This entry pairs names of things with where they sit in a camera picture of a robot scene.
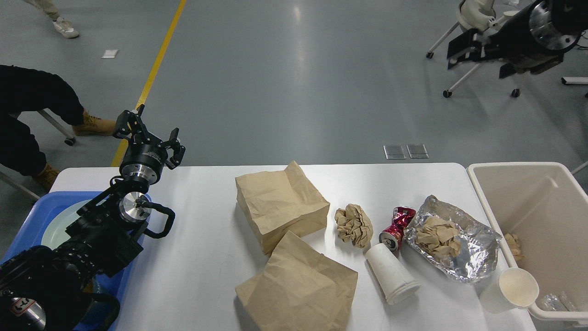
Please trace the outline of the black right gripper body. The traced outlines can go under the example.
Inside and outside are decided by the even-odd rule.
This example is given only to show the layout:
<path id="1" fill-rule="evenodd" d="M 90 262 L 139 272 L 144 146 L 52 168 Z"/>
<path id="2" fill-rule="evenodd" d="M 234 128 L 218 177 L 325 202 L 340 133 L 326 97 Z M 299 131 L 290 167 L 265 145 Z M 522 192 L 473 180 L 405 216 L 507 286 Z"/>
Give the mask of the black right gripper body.
<path id="1" fill-rule="evenodd" d="M 499 78 L 541 74 L 563 62 L 587 29 L 586 0 L 536 0 L 490 37 L 487 56 L 504 59 Z"/>

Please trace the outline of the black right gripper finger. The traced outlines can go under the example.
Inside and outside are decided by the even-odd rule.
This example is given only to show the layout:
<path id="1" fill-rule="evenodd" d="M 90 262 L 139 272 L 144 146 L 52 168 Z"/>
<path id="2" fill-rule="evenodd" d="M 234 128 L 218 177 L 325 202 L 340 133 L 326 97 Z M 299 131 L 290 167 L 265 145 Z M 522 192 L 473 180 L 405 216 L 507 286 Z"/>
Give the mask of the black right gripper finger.
<path id="1" fill-rule="evenodd" d="M 448 44 L 447 69 L 451 70 L 461 62 L 487 62 L 493 61 L 485 46 L 491 43 L 489 31 L 479 31 L 476 28 L 469 29 Z"/>

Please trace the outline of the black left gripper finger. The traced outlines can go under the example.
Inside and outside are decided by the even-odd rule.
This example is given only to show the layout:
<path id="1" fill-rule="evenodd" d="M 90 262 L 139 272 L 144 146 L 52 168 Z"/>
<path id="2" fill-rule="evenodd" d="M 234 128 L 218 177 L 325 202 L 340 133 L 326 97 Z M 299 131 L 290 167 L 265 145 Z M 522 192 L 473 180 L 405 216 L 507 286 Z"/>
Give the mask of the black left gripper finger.
<path id="1" fill-rule="evenodd" d="M 162 148 L 173 150 L 172 156 L 168 156 L 164 162 L 166 167 L 168 167 L 170 170 L 175 169 L 181 164 L 184 153 L 186 151 L 185 147 L 181 144 L 178 135 L 179 128 L 176 127 L 171 131 L 170 138 L 167 141 L 162 142 Z"/>
<path id="2" fill-rule="evenodd" d="M 123 111 L 116 120 L 112 136 L 128 144 L 149 144 L 150 133 L 141 120 L 144 107 L 141 103 L 134 111 Z"/>

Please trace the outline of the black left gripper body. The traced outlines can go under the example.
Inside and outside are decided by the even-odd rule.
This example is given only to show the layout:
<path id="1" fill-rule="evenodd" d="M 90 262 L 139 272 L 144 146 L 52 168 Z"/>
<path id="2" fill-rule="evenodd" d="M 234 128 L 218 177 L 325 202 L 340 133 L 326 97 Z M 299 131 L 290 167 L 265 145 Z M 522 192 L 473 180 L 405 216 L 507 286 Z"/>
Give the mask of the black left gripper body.
<path id="1" fill-rule="evenodd" d="M 164 163 L 168 158 L 166 149 L 157 145 L 130 144 L 119 167 L 124 177 L 140 177 L 153 185 L 160 180 Z"/>

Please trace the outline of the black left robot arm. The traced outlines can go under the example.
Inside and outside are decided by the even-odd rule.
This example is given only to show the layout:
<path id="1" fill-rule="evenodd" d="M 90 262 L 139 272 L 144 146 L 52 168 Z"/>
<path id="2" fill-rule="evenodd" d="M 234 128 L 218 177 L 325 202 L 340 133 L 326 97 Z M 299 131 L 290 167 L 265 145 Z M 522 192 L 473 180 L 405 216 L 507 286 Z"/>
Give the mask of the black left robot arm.
<path id="1" fill-rule="evenodd" d="M 97 274 L 113 277 L 143 250 L 141 235 L 167 236 L 175 212 L 149 201 L 149 187 L 162 170 L 178 167 L 185 147 L 175 128 L 167 141 L 151 134 L 141 120 L 145 105 L 123 111 L 113 136 L 128 141 L 119 176 L 83 205 L 66 228 L 69 239 L 56 249 L 36 245 L 1 265 L 3 331 L 73 331 L 95 303 L 109 311 L 98 331 L 107 331 L 120 312 L 120 301 L 107 293 L 88 292 Z"/>

